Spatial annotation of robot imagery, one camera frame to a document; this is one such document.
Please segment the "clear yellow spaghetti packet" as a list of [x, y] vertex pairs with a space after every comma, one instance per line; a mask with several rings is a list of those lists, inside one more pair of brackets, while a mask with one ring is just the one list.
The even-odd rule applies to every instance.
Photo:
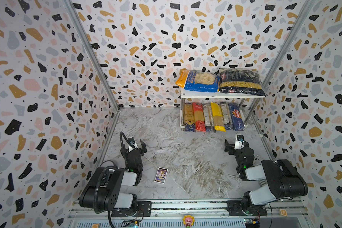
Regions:
[[216, 131], [226, 132], [223, 114], [222, 114], [220, 105], [212, 102], [211, 110], [212, 110], [212, 115], [213, 115], [213, 120], [214, 120], [214, 129]]

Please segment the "dark blue spaghetti packet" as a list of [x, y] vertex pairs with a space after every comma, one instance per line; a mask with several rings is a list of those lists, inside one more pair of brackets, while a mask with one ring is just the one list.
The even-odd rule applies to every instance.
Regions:
[[230, 110], [233, 129], [235, 131], [244, 131], [245, 126], [238, 105], [236, 103], [229, 103], [228, 106]]

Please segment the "red spaghetti packet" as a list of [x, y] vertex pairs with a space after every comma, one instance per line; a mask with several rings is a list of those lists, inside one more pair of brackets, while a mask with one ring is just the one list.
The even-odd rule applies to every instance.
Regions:
[[205, 119], [203, 113], [203, 105], [200, 103], [193, 103], [193, 113], [194, 113], [194, 121], [197, 132], [206, 132], [205, 127]]

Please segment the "yellow blue spaghetti packet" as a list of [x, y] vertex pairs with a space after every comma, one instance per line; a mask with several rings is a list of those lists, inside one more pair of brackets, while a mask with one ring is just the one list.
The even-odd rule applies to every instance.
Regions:
[[184, 104], [183, 111], [184, 126], [186, 132], [195, 132], [196, 125], [194, 119], [193, 105], [190, 103]]

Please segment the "dark blue penne pasta bag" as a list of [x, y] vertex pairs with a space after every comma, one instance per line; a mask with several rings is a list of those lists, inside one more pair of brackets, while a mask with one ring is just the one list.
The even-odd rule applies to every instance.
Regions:
[[221, 93], [238, 93], [265, 97], [260, 75], [257, 71], [249, 69], [219, 70], [219, 89]]

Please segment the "blue orange orecchiette pasta bag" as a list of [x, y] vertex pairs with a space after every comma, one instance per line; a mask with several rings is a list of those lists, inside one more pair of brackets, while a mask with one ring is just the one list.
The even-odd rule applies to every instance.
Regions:
[[216, 93], [219, 77], [209, 72], [198, 70], [182, 70], [176, 85], [188, 91]]

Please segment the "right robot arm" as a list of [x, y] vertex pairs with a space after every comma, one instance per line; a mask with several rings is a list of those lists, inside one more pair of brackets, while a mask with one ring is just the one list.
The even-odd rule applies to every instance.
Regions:
[[241, 180], [265, 182], [257, 190], [244, 193], [239, 204], [236, 201], [229, 201], [230, 215], [236, 213], [244, 213], [247, 216], [267, 215], [265, 209], [267, 204], [308, 194], [307, 183], [289, 160], [262, 160], [261, 164], [254, 165], [256, 159], [254, 150], [244, 140], [243, 135], [237, 135], [234, 144], [225, 141], [224, 151], [235, 157], [236, 171]]

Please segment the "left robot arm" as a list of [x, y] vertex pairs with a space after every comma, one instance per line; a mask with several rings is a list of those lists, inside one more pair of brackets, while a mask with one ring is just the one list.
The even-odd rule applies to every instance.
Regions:
[[96, 214], [118, 212], [122, 216], [132, 217], [139, 213], [137, 195], [121, 192], [123, 186], [137, 186], [142, 178], [142, 156], [147, 152], [146, 144], [140, 146], [130, 138], [130, 145], [122, 145], [121, 154], [125, 168], [102, 164], [90, 178], [79, 198], [83, 208], [93, 209]]

